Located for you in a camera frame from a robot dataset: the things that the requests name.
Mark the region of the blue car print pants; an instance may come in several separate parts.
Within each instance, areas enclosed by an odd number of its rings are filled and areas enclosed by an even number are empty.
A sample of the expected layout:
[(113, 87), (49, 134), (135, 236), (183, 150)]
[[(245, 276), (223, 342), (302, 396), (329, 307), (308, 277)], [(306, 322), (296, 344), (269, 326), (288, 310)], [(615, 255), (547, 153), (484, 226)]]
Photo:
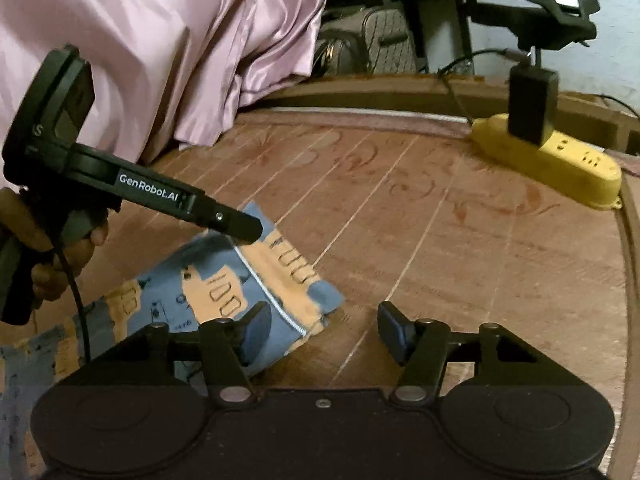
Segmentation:
[[(343, 295), (280, 233), (254, 202), (245, 212), (262, 222), (253, 244), (202, 234), (151, 271), (122, 283), (86, 307), (91, 350), (99, 356), (151, 322), (174, 332), (194, 330), (214, 318), (238, 320), (263, 301), (271, 327), (265, 344), (244, 370), (255, 375), (304, 344), (326, 326)], [(36, 400), (76, 372), (82, 343), (76, 316), (1, 348), (1, 475), (38, 479), (43, 459), (29, 429)]]

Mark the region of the pink satin bed sheet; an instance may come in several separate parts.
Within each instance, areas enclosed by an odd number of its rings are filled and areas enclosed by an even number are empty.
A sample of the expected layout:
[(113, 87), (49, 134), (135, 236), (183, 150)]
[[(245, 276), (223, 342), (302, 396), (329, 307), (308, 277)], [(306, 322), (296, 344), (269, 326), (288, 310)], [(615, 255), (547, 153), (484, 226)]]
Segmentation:
[(311, 73), (326, 0), (1, 0), (1, 125), (53, 49), (92, 68), (79, 141), (152, 162), (170, 141), (209, 146), (236, 112)]

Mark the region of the brown patterned handbag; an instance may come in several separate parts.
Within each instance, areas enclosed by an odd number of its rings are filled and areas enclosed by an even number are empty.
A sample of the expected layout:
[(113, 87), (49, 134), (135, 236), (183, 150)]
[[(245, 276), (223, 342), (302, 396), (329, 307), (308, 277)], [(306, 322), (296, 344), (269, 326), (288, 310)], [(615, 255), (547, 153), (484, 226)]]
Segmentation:
[(364, 8), (320, 28), (312, 78), (417, 72), (413, 38), (397, 6)]

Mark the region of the yellow power strip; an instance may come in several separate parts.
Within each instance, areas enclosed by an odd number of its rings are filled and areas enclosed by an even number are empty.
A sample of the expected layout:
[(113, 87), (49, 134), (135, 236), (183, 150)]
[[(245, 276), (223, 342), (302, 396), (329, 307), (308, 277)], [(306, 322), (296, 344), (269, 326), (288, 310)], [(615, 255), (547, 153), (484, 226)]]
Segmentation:
[(597, 210), (620, 209), (622, 170), (594, 146), (555, 130), (541, 146), (512, 136), (508, 116), (477, 119), (470, 139), (483, 153), (556, 192)]

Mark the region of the black power adapter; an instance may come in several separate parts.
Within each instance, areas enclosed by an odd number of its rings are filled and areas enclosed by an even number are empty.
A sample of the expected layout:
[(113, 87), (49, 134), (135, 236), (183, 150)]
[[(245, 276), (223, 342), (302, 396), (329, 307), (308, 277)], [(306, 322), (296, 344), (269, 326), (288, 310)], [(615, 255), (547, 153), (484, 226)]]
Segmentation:
[(559, 75), (553, 70), (520, 64), (509, 77), (508, 131), (540, 148), (554, 131)]

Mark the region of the black device on stand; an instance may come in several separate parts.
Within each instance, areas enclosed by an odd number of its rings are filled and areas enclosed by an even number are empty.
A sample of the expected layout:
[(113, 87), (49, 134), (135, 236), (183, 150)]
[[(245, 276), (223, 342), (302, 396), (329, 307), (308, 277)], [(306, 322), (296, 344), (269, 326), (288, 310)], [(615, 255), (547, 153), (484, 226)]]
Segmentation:
[(598, 0), (525, 1), (528, 6), (465, 0), (465, 11), (476, 24), (509, 29), (524, 51), (559, 51), (597, 38), (591, 15), (600, 11)]

